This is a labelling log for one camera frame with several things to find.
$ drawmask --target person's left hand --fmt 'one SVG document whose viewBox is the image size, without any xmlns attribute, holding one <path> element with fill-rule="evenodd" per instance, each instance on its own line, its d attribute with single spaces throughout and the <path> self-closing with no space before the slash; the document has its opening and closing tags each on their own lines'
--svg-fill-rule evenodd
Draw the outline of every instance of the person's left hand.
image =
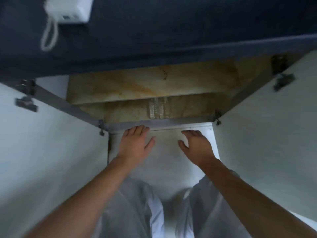
<svg viewBox="0 0 317 238">
<path fill-rule="evenodd" d="M 116 159 L 121 159 L 131 170 L 140 164 L 155 145 L 155 137 L 152 137 L 145 145 L 145 138 L 149 130 L 150 128 L 145 128 L 144 125 L 127 129 L 121 138 Z"/>
</svg>

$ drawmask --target wooden panel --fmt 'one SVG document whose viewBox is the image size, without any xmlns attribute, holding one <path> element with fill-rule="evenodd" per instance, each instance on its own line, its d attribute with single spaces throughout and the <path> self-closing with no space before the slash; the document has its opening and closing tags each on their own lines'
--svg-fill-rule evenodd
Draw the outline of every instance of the wooden panel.
<svg viewBox="0 0 317 238">
<path fill-rule="evenodd" d="M 80 105 L 90 115 L 106 123 L 149 120 L 150 99 Z M 194 117 L 212 114 L 215 109 L 225 109 L 231 99 L 224 93 L 208 93 L 168 97 L 169 118 Z"/>
<path fill-rule="evenodd" d="M 270 58 L 266 56 L 73 75 L 67 101 L 87 104 L 231 92 L 269 66 Z"/>
</svg>

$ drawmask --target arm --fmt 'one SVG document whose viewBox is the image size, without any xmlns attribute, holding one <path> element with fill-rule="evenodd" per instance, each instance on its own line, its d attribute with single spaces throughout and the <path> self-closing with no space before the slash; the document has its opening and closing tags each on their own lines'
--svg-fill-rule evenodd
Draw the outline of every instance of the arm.
<svg viewBox="0 0 317 238">
<path fill-rule="evenodd" d="M 316 238 L 317 232 L 290 212 L 245 183 L 216 159 L 200 131 L 182 131 L 189 147 L 179 140 L 185 155 L 210 178 L 252 237 Z"/>
<path fill-rule="evenodd" d="M 154 146 L 154 137 L 145 145 L 148 131 L 149 128 L 144 126 L 126 130 L 117 157 L 92 181 L 31 230 L 27 237 L 90 237 L 114 192 Z"/>
</svg>

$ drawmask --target forearm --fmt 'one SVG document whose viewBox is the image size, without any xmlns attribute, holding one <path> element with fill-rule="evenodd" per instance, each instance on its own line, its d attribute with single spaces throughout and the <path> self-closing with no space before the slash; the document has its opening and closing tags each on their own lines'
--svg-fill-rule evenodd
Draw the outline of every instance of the forearm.
<svg viewBox="0 0 317 238">
<path fill-rule="evenodd" d="M 38 224 L 27 237 L 90 237 L 105 205 L 129 173 L 114 159 L 100 174 Z"/>
<path fill-rule="evenodd" d="M 245 183 L 220 160 L 201 166 L 252 237 L 317 237 L 317 233 L 290 212 Z"/>
</svg>

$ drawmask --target cabinet door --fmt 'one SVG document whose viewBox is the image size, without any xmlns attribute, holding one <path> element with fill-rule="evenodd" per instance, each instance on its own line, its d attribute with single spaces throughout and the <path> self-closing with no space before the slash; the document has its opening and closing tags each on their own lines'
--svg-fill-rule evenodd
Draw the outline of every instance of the cabinet door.
<svg viewBox="0 0 317 238">
<path fill-rule="evenodd" d="M 213 123 L 220 160 L 284 208 L 317 220 L 317 52 L 288 68 L 296 80 L 260 88 Z"/>
<path fill-rule="evenodd" d="M 0 237 L 21 237 L 107 166 L 108 133 L 0 84 Z"/>
</svg>

